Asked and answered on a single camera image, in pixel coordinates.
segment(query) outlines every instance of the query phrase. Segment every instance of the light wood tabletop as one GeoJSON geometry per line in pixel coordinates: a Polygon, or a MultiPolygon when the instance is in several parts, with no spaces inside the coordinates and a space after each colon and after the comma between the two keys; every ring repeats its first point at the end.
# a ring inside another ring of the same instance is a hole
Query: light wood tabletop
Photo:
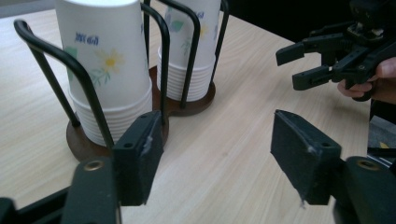
{"type": "MultiPolygon", "coordinates": [[[[163,13],[161,4],[153,6],[163,13]]],[[[0,196],[22,208],[69,186],[78,161],[66,143],[68,118],[17,36],[15,19],[58,47],[61,38],[55,10],[0,20],[0,196]]],[[[161,41],[153,21],[150,29],[152,67],[161,41]]],[[[291,76],[319,66],[319,56],[277,66],[276,51],[290,44],[230,17],[212,105],[169,118],[148,203],[122,207],[123,223],[333,223],[333,200],[302,205],[270,153],[274,113],[307,119],[343,147],[345,159],[366,154],[370,106],[342,96],[334,83],[295,91],[291,76]]],[[[65,67],[49,62],[67,91],[65,67]]]]}

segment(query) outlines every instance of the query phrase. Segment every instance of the white paper cup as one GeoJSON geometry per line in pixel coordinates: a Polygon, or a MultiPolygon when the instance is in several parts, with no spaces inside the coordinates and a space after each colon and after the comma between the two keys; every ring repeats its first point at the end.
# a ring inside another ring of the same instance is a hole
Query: white paper cup
{"type": "MultiPolygon", "coordinates": [[[[55,9],[64,50],[89,73],[105,117],[116,113],[126,122],[109,125],[110,132],[124,129],[152,110],[152,106],[134,108],[144,99],[151,101],[151,95],[147,96],[148,91],[151,94],[151,81],[140,1],[56,0],[55,9]]],[[[84,132],[104,146],[83,89],[75,75],[67,73],[70,96],[84,132]]],[[[118,135],[111,133],[116,141],[118,135]]]]}
{"type": "MultiPolygon", "coordinates": [[[[209,84],[213,74],[216,57],[212,55],[212,63],[206,67],[197,67],[192,69],[191,82],[187,95],[187,102],[193,102],[202,99],[209,89],[209,84]]],[[[161,90],[161,69],[162,57],[159,52],[157,65],[157,87],[161,90]]],[[[180,101],[184,89],[187,68],[168,64],[168,81],[166,96],[180,101]]]]}
{"type": "MultiPolygon", "coordinates": [[[[89,105],[84,105],[77,101],[71,95],[74,105],[77,110],[78,118],[81,122],[84,133],[87,137],[95,144],[105,146],[105,141],[99,130],[96,119],[91,111],[89,105]]],[[[113,137],[113,140],[117,141],[122,137],[126,130],[131,124],[142,114],[145,114],[152,110],[152,91],[151,83],[150,88],[146,94],[135,104],[128,105],[120,108],[104,109],[104,115],[108,125],[108,129],[113,137]]]]}
{"type": "MultiPolygon", "coordinates": [[[[198,49],[195,56],[195,65],[198,67],[211,64],[215,54],[219,27],[220,0],[176,0],[189,7],[196,13],[201,24],[198,49]]],[[[187,67],[191,51],[193,23],[186,14],[168,7],[165,12],[165,21],[169,27],[171,44],[169,62],[187,67]]]]}

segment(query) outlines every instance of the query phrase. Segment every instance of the black clamp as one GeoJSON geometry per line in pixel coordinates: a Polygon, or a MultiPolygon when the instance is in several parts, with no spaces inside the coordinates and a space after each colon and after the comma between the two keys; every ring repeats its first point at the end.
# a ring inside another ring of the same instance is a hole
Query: black clamp
{"type": "MultiPolygon", "coordinates": [[[[321,55],[321,66],[292,77],[295,90],[343,79],[350,89],[369,80],[380,62],[396,56],[396,1],[351,0],[349,4],[354,21],[325,26],[276,53],[277,65],[303,58],[305,53],[321,55]]],[[[371,93],[367,92],[354,99],[370,98],[371,93]]]]}

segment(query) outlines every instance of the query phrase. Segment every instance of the cup rim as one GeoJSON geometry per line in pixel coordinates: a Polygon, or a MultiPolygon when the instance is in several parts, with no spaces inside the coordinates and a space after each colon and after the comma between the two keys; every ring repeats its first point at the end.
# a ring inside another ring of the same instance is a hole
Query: cup rim
{"type": "MultiPolygon", "coordinates": [[[[90,105],[83,104],[80,100],[76,99],[76,97],[70,91],[70,88],[69,88],[68,91],[69,91],[70,98],[73,100],[74,104],[78,104],[79,106],[83,107],[84,109],[91,110],[91,106],[90,105]]],[[[141,104],[142,101],[144,101],[146,99],[146,97],[148,97],[151,92],[152,92],[152,83],[151,83],[151,80],[150,80],[149,84],[148,84],[148,91],[137,102],[133,103],[132,105],[127,105],[127,106],[118,106],[118,107],[112,107],[112,108],[102,108],[102,111],[103,111],[103,113],[118,113],[118,112],[120,112],[122,110],[130,109],[130,108],[132,108],[132,107],[134,107],[136,105],[141,104]]]]}

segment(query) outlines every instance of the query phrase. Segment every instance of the screw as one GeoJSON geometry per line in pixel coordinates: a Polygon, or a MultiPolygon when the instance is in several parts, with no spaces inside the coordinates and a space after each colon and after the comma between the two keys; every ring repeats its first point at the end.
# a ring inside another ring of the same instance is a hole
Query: screw
{"type": "Polygon", "coordinates": [[[86,171],[95,171],[97,169],[102,168],[105,165],[102,161],[90,161],[84,166],[84,170],[86,171]]]}

